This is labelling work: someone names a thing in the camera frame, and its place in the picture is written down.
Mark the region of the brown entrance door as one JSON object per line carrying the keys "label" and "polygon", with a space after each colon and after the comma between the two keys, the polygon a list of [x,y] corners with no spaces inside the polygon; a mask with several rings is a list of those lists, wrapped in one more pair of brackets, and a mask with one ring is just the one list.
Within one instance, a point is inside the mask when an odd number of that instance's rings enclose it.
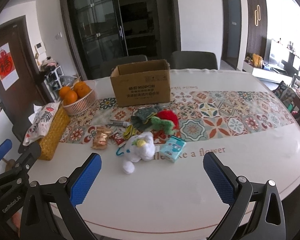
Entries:
{"label": "brown entrance door", "polygon": [[27,31],[26,17],[20,16],[0,25],[0,102],[15,124],[34,103],[52,101],[40,81]]}

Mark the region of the white fruit basket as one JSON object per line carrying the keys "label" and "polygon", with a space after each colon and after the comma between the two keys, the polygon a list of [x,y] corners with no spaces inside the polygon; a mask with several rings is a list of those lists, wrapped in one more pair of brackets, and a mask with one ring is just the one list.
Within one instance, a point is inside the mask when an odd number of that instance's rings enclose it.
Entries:
{"label": "white fruit basket", "polygon": [[68,116],[74,116],[85,112],[97,100],[96,81],[88,80],[85,81],[85,84],[91,89],[87,95],[67,106],[62,104]]}

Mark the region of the floral cloth cover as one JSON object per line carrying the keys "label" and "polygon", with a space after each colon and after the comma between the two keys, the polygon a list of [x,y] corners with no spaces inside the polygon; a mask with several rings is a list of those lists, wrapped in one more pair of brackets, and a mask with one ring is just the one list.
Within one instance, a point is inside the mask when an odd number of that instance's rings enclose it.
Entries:
{"label": "floral cloth cover", "polygon": [[47,135],[59,105],[60,102],[51,102],[45,106],[33,105],[34,113],[28,117],[31,126],[26,131],[23,140],[24,146],[29,146]]}

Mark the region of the yellow woven tissue box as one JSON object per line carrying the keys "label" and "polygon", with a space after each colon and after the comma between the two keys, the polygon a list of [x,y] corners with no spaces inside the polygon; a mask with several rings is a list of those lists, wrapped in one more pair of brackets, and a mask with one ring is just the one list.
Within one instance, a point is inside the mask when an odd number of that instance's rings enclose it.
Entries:
{"label": "yellow woven tissue box", "polygon": [[61,137],[70,122],[70,117],[63,107],[60,107],[52,121],[50,129],[45,137],[39,140],[41,148],[40,160],[50,161],[56,148],[61,140]]}

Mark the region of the white shoe rack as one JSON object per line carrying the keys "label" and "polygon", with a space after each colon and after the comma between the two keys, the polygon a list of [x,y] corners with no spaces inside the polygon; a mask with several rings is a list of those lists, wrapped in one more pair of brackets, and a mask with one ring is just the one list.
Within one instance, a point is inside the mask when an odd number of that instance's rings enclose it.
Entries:
{"label": "white shoe rack", "polygon": [[58,65],[46,76],[45,83],[53,92],[58,92],[63,86],[61,82],[62,76],[64,76],[63,70],[61,66]]}

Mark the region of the red fu poster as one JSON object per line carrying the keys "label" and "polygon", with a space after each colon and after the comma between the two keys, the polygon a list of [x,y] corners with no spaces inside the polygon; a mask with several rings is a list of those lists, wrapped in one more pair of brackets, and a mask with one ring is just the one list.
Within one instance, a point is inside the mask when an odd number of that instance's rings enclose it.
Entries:
{"label": "red fu poster", "polygon": [[8,90],[19,80],[9,43],[0,46],[0,81],[4,90]]}

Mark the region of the teal tissue pack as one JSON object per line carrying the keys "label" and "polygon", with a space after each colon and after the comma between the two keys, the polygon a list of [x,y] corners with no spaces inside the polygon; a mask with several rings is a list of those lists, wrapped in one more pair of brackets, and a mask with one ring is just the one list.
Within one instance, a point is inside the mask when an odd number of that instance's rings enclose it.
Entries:
{"label": "teal tissue pack", "polygon": [[175,163],[181,155],[186,141],[181,138],[170,136],[170,138],[161,146],[160,156]]}

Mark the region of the brown cardboard box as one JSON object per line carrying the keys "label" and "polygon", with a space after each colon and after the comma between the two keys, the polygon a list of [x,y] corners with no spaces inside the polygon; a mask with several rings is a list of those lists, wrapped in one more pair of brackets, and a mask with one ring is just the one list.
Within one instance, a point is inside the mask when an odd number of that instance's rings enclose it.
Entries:
{"label": "brown cardboard box", "polygon": [[171,100],[170,65],[166,60],[118,65],[110,80],[120,107],[168,103]]}

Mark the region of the white plush toy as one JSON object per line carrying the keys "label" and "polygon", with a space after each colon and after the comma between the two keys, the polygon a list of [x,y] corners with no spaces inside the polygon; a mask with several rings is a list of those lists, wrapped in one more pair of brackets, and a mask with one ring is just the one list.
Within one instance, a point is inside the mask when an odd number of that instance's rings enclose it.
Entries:
{"label": "white plush toy", "polygon": [[150,161],[155,155],[155,144],[152,132],[143,132],[130,137],[127,142],[116,152],[122,156],[122,167],[126,174],[132,174],[135,170],[135,163],[140,160]]}

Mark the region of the wall intercom panel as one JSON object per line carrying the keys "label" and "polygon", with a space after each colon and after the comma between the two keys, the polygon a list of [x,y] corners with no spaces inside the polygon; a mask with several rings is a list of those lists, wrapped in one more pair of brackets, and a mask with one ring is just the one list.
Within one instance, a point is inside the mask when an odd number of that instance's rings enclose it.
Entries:
{"label": "wall intercom panel", "polygon": [[46,53],[46,48],[45,48],[43,42],[39,42],[39,43],[35,44],[34,47],[35,47],[35,50],[38,55],[42,55],[42,54]]}

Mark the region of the red green plush toy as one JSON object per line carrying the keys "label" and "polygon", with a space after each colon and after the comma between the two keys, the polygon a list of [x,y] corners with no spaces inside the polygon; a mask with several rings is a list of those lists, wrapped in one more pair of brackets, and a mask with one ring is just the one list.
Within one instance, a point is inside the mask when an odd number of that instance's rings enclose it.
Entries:
{"label": "red green plush toy", "polygon": [[179,129],[179,120],[172,110],[162,110],[151,118],[152,129],[166,135],[174,135]]}

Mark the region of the dark green plush toy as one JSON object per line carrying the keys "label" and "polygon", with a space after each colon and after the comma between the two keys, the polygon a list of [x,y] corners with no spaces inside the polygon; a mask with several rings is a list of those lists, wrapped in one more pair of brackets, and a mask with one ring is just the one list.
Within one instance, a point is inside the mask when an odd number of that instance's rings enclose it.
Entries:
{"label": "dark green plush toy", "polygon": [[131,117],[130,123],[140,132],[144,132],[152,125],[151,118],[154,117],[162,107],[154,105],[138,109]]}

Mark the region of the dark chair right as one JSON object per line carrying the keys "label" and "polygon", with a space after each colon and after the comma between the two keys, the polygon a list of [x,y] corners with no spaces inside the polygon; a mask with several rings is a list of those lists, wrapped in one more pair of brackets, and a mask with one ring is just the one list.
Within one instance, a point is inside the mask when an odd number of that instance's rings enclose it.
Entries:
{"label": "dark chair right", "polygon": [[214,53],[207,51],[174,51],[171,56],[171,69],[217,70]]}

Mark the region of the black glass cabinet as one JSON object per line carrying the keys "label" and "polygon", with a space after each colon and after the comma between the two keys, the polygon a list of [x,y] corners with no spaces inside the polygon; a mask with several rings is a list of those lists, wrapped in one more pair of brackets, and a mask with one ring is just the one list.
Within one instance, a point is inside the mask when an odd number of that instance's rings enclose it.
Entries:
{"label": "black glass cabinet", "polygon": [[169,60],[181,48],[177,0],[60,0],[83,79],[109,76],[119,59]]}

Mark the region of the red snack packet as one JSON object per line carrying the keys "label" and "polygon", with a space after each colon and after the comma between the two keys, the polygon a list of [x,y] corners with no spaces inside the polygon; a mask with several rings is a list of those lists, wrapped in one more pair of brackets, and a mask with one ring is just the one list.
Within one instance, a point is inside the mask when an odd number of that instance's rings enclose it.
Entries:
{"label": "red snack packet", "polygon": [[123,146],[126,143],[126,140],[120,133],[113,133],[109,138],[119,147]]}

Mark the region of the white tv console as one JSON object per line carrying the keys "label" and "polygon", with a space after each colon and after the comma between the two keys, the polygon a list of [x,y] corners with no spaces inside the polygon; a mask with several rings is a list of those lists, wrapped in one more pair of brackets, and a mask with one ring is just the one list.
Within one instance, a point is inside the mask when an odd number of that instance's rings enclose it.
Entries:
{"label": "white tv console", "polygon": [[283,68],[275,64],[266,65],[266,67],[262,69],[256,68],[244,61],[242,70],[263,81],[273,83],[280,83],[283,81],[287,85],[289,85],[292,81],[292,77],[289,76]]}

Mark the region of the orange fruit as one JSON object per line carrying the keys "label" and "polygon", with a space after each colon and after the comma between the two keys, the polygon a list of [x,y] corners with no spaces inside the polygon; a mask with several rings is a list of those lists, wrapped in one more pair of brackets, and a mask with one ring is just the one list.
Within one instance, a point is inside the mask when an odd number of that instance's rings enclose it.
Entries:
{"label": "orange fruit", "polygon": [[77,93],[78,98],[83,98],[90,93],[91,88],[85,82],[81,81],[74,85],[73,91]]}
{"label": "orange fruit", "polygon": [[78,100],[78,95],[75,91],[69,90],[63,99],[63,104],[65,106],[75,103]]}
{"label": "orange fruit", "polygon": [[63,100],[66,96],[66,94],[71,90],[71,87],[69,86],[63,86],[60,90],[59,90],[59,97],[61,98],[61,100]]}

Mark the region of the gold fortune biscuits bag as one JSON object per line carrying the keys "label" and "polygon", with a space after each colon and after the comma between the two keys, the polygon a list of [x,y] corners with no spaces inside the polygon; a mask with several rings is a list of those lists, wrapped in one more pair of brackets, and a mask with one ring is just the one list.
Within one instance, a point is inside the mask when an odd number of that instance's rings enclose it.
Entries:
{"label": "gold fortune biscuits bag", "polygon": [[92,148],[98,150],[104,150],[107,148],[108,138],[110,137],[112,130],[107,127],[97,127],[96,134],[93,139]]}

